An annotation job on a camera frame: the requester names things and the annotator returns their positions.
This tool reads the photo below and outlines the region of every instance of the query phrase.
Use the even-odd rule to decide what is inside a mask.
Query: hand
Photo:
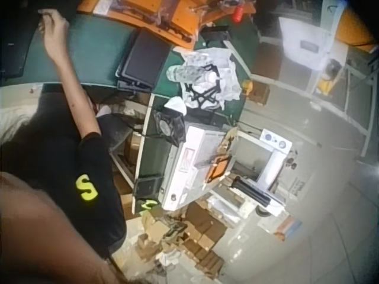
[[[42,9],[42,20],[38,29],[43,35],[47,55],[57,64],[68,59],[67,30],[69,23],[55,9]]]

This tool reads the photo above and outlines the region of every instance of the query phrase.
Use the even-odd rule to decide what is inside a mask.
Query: person
[[[54,9],[39,13],[64,95],[42,94],[1,146],[0,269],[54,283],[119,283],[104,262],[126,237],[108,148],[69,57],[68,22]]]

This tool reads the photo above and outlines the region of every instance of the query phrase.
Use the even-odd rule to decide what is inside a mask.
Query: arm
[[[91,132],[101,133],[88,97],[82,89],[68,55],[68,22],[54,9],[44,9],[40,30],[47,54],[56,65],[69,108],[82,138]]]
[[[45,275],[62,283],[116,283],[108,266],[45,193],[7,173],[0,173],[0,181],[0,266],[5,272]]]

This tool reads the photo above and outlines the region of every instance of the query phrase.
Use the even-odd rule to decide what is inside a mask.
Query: cooling fan
[[[164,108],[161,111],[154,110],[153,115],[156,129],[161,137],[176,147],[185,142],[185,124],[181,112]]]

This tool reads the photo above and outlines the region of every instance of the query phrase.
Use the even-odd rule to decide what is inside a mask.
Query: black t-shirt
[[[59,131],[59,125],[70,131]],[[35,115],[1,153],[1,170],[45,191],[101,257],[123,242],[121,199],[107,146],[98,133],[80,140],[70,115]]]

